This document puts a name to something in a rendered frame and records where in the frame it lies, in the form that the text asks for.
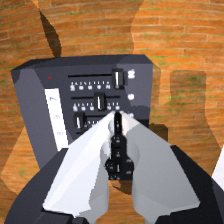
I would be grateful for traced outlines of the dark grey lighting desk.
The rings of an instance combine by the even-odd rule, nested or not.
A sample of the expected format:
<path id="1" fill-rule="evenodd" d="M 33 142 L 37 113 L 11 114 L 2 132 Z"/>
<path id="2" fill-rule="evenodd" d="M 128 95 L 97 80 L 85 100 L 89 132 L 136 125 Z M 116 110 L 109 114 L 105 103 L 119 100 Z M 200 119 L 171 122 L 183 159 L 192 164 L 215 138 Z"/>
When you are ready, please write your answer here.
<path id="1" fill-rule="evenodd" d="M 31 59 L 10 72 L 39 169 L 111 111 L 149 129 L 153 63 L 145 54 Z M 108 180 L 133 180 L 118 119 L 104 168 Z"/>

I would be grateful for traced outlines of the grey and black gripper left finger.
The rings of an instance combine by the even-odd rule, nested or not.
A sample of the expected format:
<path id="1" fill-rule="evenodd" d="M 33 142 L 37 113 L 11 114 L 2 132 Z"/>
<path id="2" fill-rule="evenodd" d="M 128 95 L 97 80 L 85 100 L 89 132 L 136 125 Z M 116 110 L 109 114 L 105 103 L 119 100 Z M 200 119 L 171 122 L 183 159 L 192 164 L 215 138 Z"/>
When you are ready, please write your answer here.
<path id="1" fill-rule="evenodd" d="M 104 164 L 111 156 L 117 117 L 112 111 L 68 147 L 62 147 L 24 186 L 4 224 L 72 224 L 75 217 L 96 224 L 108 210 L 109 181 Z"/>

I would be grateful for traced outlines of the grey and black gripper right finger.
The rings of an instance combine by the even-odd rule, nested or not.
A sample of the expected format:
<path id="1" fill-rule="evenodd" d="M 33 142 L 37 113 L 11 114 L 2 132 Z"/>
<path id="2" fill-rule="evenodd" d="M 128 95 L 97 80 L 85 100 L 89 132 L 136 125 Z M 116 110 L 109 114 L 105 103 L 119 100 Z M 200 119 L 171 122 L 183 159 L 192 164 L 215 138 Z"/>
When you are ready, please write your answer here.
<path id="1" fill-rule="evenodd" d="M 127 155 L 135 164 L 134 210 L 145 224 L 154 224 L 162 215 L 171 216 L 173 224 L 224 224 L 224 190 L 219 184 L 177 145 L 123 111 L 117 116 Z"/>

